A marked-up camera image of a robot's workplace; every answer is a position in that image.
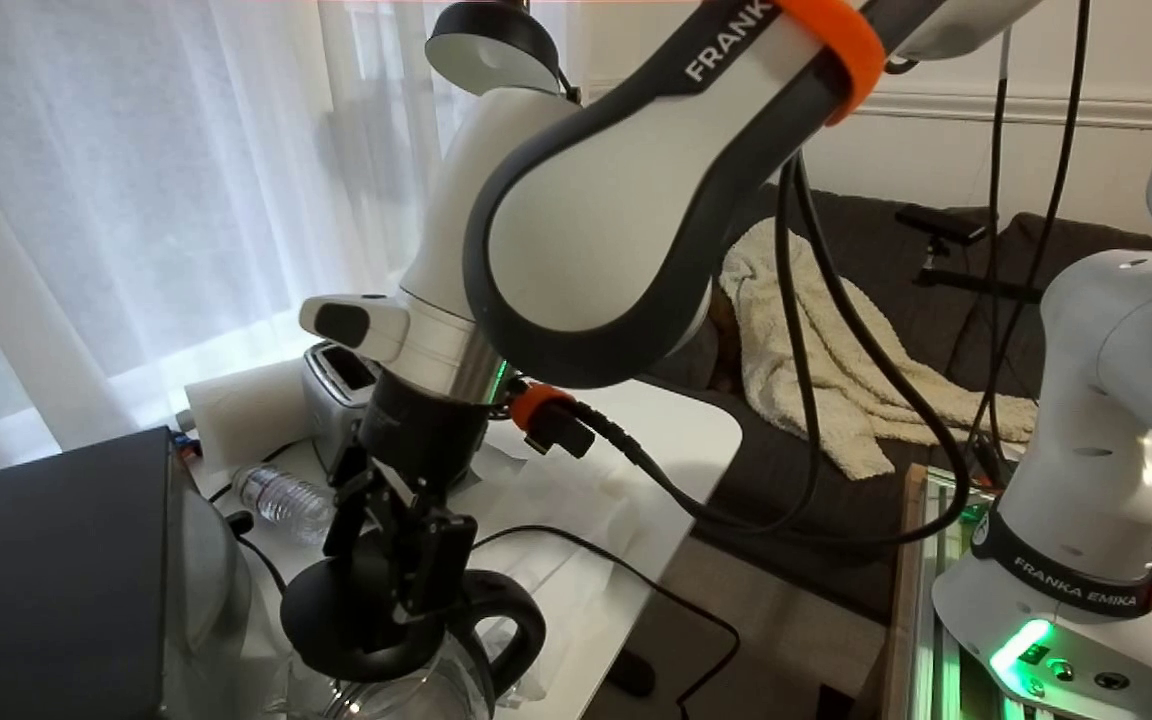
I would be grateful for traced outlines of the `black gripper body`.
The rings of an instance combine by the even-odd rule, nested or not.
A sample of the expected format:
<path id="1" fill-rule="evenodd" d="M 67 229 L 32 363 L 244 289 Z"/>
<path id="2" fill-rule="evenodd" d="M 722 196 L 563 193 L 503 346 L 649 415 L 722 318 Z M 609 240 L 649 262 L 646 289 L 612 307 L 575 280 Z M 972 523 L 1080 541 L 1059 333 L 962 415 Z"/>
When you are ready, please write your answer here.
<path id="1" fill-rule="evenodd" d="M 365 418 L 365 448 L 408 486 L 450 501 L 468 478 L 484 427 L 488 411 L 480 404 L 454 404 L 381 375 Z"/>

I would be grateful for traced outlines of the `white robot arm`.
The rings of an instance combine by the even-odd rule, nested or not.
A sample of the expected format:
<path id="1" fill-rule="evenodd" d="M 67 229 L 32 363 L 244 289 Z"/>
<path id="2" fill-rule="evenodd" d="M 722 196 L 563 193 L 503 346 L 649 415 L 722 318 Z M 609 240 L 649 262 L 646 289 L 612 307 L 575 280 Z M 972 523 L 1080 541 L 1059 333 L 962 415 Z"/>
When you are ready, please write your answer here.
<path id="1" fill-rule="evenodd" d="M 892 55 L 981 48 L 1038 0 L 702 0 L 609 96 L 493 74 L 391 298 L 314 298 L 299 322 L 408 386 L 475 404 L 468 354 L 605 386 L 665 358 L 707 298 L 735 208 Z M 1152 251 L 1098 251 L 1045 298 L 1042 418 L 934 607 L 987 677 L 1085 720 L 1152 720 Z"/>

